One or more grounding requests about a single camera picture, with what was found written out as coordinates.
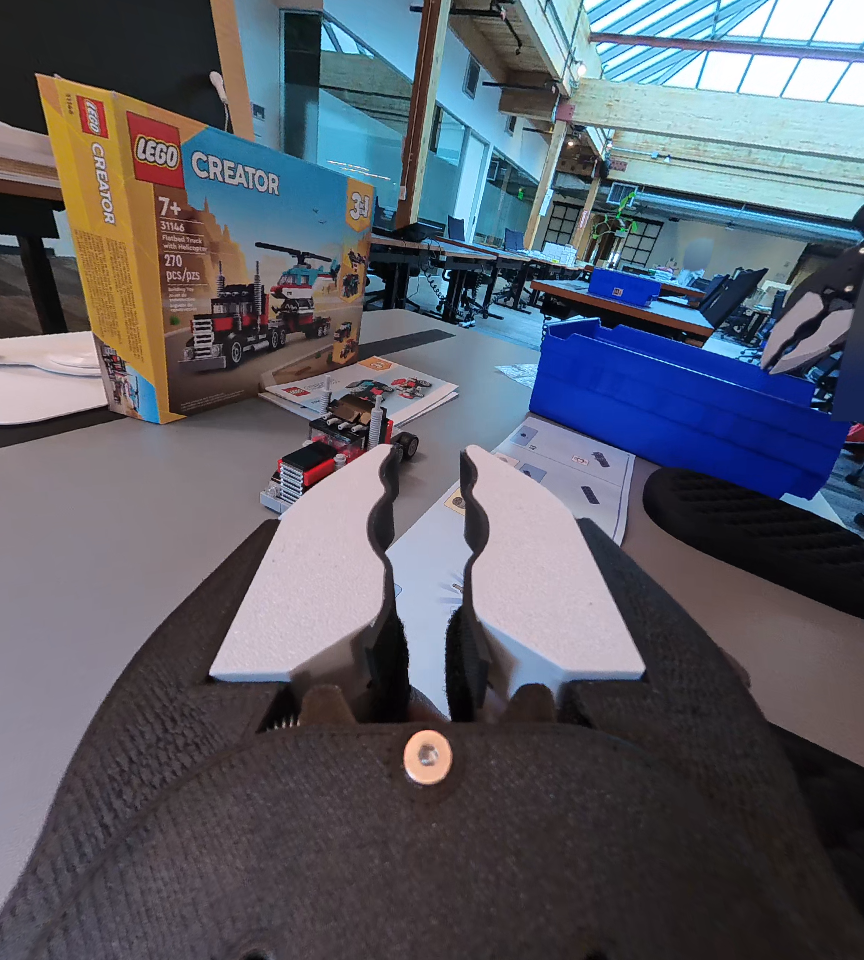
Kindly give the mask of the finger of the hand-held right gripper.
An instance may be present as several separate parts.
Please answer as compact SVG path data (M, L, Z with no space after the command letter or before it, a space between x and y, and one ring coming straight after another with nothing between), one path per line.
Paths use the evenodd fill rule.
M762 353L762 363L814 364L832 354L826 335L812 342L831 302L831 294L804 294L775 323Z
M814 365L846 341L854 305L826 310L823 305L795 305L773 328L773 375Z

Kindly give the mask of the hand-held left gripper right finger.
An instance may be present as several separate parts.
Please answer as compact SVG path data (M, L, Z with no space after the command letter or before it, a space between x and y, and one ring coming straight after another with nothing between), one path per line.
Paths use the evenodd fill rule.
M637 682L646 665L593 555L603 531L522 469L480 446L460 457L462 605L446 631L449 716L474 721L489 690L528 686L556 706L576 682Z

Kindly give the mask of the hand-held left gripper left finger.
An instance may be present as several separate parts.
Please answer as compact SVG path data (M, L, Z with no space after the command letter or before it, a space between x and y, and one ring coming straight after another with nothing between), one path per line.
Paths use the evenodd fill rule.
M387 555L398 467L396 449L377 446L285 510L211 679L285 683L297 698L332 685L360 719L405 719L409 652Z

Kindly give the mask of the red black lego vehicle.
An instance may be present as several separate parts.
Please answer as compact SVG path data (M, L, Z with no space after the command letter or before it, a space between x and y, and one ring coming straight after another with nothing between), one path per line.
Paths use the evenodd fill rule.
M346 394L319 408L304 444L279 458L261 491L266 509L281 514L311 487L378 445L390 445L399 461L413 459L418 450L418 438L394 425L377 393Z

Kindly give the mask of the large blue plastic bin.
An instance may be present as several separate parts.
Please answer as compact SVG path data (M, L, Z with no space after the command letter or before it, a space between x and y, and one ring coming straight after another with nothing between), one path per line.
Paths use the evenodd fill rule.
M812 498L849 421L812 407L814 385L597 318L549 324L530 410L661 467L771 498Z

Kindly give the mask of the closed lego instruction booklet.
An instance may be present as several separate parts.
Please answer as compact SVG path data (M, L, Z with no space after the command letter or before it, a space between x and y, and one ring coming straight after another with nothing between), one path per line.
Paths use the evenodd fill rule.
M380 397L391 421L400 426L448 402L458 393L458 386L454 383L373 356L329 373L282 385L273 384L260 391L258 398L310 422L318 416L326 380L330 383L331 401L360 397L369 409L375 398Z

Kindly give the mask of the lego set box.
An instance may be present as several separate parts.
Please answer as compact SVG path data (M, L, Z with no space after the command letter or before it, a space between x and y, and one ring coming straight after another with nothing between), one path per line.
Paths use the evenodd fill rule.
M359 359L373 186L36 75L111 411L164 425Z

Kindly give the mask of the black office chair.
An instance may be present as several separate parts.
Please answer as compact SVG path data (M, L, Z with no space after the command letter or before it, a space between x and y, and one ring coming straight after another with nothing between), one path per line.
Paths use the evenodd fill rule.
M739 269L735 274L714 280L699 304L702 317L718 330L734 311L757 289L768 269Z

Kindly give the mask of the wooden office desk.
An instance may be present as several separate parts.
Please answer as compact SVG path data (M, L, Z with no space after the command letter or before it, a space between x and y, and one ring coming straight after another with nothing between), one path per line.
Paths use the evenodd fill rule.
M549 323L599 319L609 329L626 326L697 347L703 347L715 333L715 327L699 309L661 298L644 306L624 303L589 294L588 284L578 280L535 280L531 287L541 295L539 308Z

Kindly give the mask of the small blue plastic bin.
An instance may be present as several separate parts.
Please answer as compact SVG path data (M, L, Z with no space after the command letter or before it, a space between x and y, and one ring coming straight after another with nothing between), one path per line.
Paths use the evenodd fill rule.
M597 267L591 273L587 294L627 306L649 307L662 295L662 284L640 274Z

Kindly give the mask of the green potted plant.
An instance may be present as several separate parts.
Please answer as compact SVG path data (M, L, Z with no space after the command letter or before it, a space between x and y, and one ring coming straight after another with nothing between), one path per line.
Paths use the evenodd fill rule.
M618 269L625 246L630 236L639 234L640 228L634 219L633 206L640 188L621 184L622 191L616 210L606 212L594 230L592 263L604 269Z

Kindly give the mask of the black tape strip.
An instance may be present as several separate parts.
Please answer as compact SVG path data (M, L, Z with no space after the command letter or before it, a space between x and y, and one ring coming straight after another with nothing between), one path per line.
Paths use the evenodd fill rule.
M368 343L366 347L374 354L396 354L454 337L453 332L444 330L425 330L416 333L386 338ZM0 426L0 449L42 438L60 435L73 430L113 423L123 416L102 407L66 414L35 423Z

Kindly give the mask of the white lamp base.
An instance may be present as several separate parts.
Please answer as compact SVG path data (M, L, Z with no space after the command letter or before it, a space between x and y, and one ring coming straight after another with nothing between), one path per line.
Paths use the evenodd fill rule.
M90 332L0 339L0 426L105 408L100 366Z

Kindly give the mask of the long dark office desk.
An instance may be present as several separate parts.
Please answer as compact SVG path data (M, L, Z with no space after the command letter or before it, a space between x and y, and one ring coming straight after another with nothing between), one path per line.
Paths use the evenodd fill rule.
M502 273L511 274L506 293L511 296L511 308L519 309L531 270L551 264L532 251L506 250L440 237L410 241L383 235L372 237L368 261L371 271L385 283L383 293L378 296L385 310L415 307L409 299L410 280L425 275L432 283L432 272L442 272L447 285L436 293L438 308L418 307L417 311L464 328L473 327L478 318L499 318L492 312L491 305Z

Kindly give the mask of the black white-framed panel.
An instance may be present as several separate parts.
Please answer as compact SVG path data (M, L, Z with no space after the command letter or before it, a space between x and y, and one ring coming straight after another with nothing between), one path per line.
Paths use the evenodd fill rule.
M43 134L37 74L254 138L234 2L0 1L0 121Z

